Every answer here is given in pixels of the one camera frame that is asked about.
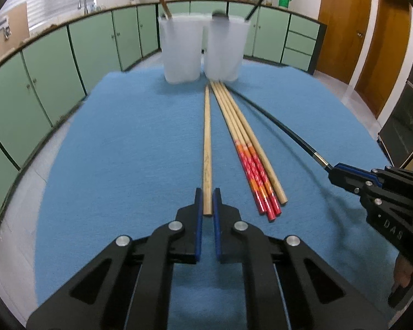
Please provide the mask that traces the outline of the operator right hand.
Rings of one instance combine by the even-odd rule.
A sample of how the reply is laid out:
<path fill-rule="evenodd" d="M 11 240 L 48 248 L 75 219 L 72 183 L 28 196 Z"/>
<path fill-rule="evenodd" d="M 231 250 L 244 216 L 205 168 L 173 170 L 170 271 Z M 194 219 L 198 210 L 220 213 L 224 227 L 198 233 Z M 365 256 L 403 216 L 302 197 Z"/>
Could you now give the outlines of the operator right hand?
<path fill-rule="evenodd" d="M 393 285 L 391 292 L 394 293 L 399 287 L 406 288 L 411 282 L 413 265 L 402 254 L 395 260 L 393 270 Z"/>

